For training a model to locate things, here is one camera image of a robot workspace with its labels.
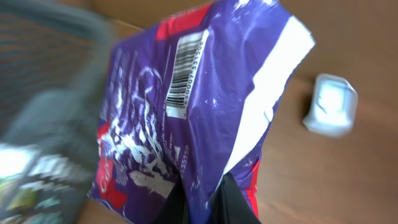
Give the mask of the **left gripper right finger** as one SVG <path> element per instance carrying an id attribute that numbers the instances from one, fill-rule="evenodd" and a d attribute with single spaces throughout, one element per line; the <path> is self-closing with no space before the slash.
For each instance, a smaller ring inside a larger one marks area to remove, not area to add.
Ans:
<path id="1" fill-rule="evenodd" d="M 220 186 L 211 196 L 211 219 L 213 224 L 261 224 L 249 208 L 234 177 L 227 173 Z"/>

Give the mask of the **purple snack package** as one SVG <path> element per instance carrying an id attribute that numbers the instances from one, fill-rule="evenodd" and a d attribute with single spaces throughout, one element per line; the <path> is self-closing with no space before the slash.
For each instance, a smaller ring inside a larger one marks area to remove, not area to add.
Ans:
<path id="1" fill-rule="evenodd" d="M 277 1 L 215 1 L 118 42 L 90 198 L 129 223 L 152 223 L 181 180 L 189 223 L 210 223 L 211 196 L 230 173 L 258 218 L 262 143 L 314 46 Z"/>

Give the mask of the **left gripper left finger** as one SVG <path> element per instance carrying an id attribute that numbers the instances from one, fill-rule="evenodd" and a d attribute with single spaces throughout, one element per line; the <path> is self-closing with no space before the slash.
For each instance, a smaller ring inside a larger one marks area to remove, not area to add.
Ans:
<path id="1" fill-rule="evenodd" d="M 174 185 L 152 224 L 189 224 L 189 207 L 181 180 Z"/>

